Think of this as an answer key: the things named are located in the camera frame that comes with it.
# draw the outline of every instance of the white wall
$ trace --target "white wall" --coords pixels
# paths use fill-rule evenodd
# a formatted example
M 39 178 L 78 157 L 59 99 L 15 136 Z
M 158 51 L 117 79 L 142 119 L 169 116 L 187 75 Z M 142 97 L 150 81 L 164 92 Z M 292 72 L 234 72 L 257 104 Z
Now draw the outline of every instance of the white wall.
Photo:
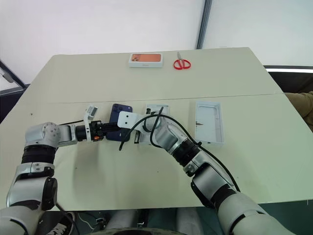
M 203 4 L 204 0 L 0 0 L 0 59 L 30 83 L 55 54 L 194 49 Z
M 264 65 L 313 66 L 313 0 L 213 0 L 203 47 L 250 47 Z

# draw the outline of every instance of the blue smartphone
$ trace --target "blue smartphone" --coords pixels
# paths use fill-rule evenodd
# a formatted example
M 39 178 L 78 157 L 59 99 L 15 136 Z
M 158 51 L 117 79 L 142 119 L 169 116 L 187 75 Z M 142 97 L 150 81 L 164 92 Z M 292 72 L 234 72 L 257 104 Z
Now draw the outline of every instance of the blue smartphone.
M 113 104 L 110 122 L 117 122 L 119 112 L 126 111 L 126 112 L 133 112 L 133 108 L 131 106 L 122 105 L 122 104 Z M 112 131 L 106 134 L 106 137 L 110 141 L 122 141 L 126 136 L 129 129 L 121 128 L 119 131 Z M 129 141 L 130 135 L 125 139 L 125 142 Z

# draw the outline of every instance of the shoe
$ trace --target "shoe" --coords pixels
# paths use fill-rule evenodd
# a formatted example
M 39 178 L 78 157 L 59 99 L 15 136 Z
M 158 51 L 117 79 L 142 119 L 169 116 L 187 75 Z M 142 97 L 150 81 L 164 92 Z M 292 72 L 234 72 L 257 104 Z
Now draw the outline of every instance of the shoe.
M 75 221 L 73 212 L 67 212 L 67 215 Z M 47 235 L 70 235 L 74 224 L 66 216 L 63 216 L 60 222 Z

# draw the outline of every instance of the floor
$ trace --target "floor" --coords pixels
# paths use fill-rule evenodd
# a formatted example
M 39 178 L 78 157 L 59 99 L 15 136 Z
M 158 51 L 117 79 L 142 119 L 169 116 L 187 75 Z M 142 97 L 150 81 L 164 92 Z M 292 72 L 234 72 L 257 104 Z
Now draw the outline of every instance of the floor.
M 270 75 L 284 92 L 300 93 L 313 91 L 313 74 L 283 74 L 271 72 Z M 21 95 L 22 93 L 0 96 L 0 123 L 17 103 Z M 313 234 L 313 226 L 311 226 L 313 218 L 313 200 L 269 203 L 262 204 L 261 207 L 293 233 L 298 235 Z M 223 234 L 213 209 L 199 207 L 197 210 L 201 217 L 205 235 Z M 103 215 L 110 216 L 113 213 L 113 211 L 88 211 L 87 213 L 81 212 L 80 215 L 84 220 L 94 226 L 96 224 L 94 217 L 99 218 Z M 175 215 L 175 208 L 150 210 L 148 227 L 175 230 Z M 36 235 L 48 233 L 58 223 L 61 216 L 62 214 L 58 211 L 47 211 L 42 218 L 42 223 L 38 226 Z M 91 229 L 86 223 L 79 219 L 76 221 L 81 235 L 91 232 Z

